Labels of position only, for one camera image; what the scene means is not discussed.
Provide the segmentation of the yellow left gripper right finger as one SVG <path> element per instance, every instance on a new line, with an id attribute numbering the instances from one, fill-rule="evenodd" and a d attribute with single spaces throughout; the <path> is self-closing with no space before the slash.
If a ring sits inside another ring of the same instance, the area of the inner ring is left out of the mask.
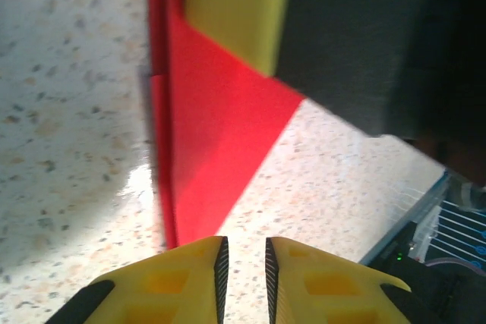
<path id="1" fill-rule="evenodd" d="M 284 237 L 265 247 L 271 323 L 439 323 L 401 279 Z"/>

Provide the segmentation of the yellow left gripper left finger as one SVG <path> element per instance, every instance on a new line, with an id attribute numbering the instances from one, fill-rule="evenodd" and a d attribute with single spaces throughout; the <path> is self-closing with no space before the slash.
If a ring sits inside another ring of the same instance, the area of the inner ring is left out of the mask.
<path id="1" fill-rule="evenodd" d="M 206 237 L 95 278 L 50 323 L 222 323 L 229 242 Z"/>

